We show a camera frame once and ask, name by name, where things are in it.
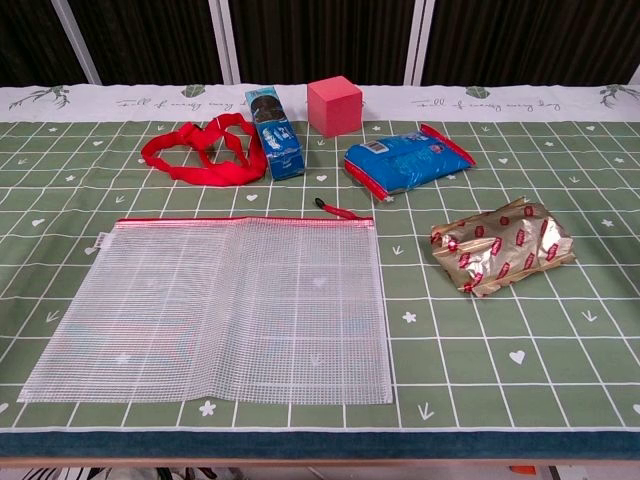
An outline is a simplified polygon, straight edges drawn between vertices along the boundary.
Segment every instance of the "blue snack package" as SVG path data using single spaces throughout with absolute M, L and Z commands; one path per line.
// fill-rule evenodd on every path
M 266 87 L 245 94 L 262 149 L 274 180 L 304 172 L 300 142 L 296 137 L 275 88 Z
M 475 165 L 473 158 L 428 125 L 417 132 L 349 147 L 344 166 L 378 200 Z

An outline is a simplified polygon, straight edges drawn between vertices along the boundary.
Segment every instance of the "zipper pull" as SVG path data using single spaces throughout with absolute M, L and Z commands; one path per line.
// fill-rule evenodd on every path
M 327 205 L 321 198 L 316 197 L 315 202 L 318 208 L 321 208 L 325 212 L 345 218 L 347 220 L 363 220 L 365 218 L 356 215 L 351 210 L 345 210 L 344 208 L 332 207 L 331 205 Z

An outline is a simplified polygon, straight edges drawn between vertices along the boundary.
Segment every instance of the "blue table edge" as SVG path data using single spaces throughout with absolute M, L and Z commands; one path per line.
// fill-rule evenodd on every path
M 639 460 L 638 432 L 1 433 L 7 457 Z

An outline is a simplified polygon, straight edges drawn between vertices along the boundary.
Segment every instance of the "green grid tablecloth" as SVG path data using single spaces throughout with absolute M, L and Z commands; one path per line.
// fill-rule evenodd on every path
M 224 189 L 176 183 L 142 162 L 142 145 L 172 122 L 0 124 L 0 431 L 638 429 L 640 123 L 429 123 L 477 168 L 380 204 L 345 175 L 344 151 L 417 122 L 365 122 L 337 139 L 296 122 L 305 176 Z M 186 150 L 164 156 L 197 162 Z M 520 196 L 556 214 L 578 261 L 486 299 L 460 294 L 430 254 L 431 226 Z M 117 219 L 325 216 L 315 197 L 375 217 L 393 404 L 16 403 L 96 237 Z

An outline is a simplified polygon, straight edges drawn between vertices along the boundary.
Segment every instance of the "dark curtain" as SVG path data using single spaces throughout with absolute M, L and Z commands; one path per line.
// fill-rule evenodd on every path
M 639 0 L 437 0 L 422 85 L 627 83 Z
M 87 80 L 50 0 L 0 2 L 0 86 Z
M 230 0 L 243 82 L 402 84 L 413 0 Z
M 69 0 L 104 85 L 222 83 L 207 0 Z

